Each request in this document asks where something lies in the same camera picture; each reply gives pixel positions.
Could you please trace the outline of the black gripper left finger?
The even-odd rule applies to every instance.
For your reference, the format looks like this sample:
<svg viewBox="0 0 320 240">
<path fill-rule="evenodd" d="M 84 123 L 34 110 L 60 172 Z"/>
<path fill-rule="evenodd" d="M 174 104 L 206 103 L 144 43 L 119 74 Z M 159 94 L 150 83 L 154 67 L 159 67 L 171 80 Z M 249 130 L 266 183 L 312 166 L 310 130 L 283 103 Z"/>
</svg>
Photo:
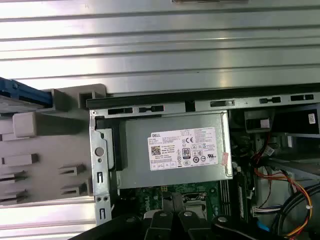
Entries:
<svg viewBox="0 0 320 240">
<path fill-rule="evenodd" d="M 73 240 L 169 240 L 173 224 L 173 195 L 162 193 L 162 209 L 151 217 L 125 214 L 72 237 Z"/>
</svg>

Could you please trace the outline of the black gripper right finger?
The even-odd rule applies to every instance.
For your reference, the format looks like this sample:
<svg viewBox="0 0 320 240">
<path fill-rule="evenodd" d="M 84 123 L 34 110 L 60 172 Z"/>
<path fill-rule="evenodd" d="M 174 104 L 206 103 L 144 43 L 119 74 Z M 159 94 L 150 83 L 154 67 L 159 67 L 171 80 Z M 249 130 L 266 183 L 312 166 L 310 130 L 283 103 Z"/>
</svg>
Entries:
<svg viewBox="0 0 320 240">
<path fill-rule="evenodd" d="M 172 193 L 174 213 L 188 240 L 276 240 L 277 235 L 259 228 L 253 223 L 218 215 L 211 220 L 200 218 L 187 210 L 181 193 Z"/>
</svg>

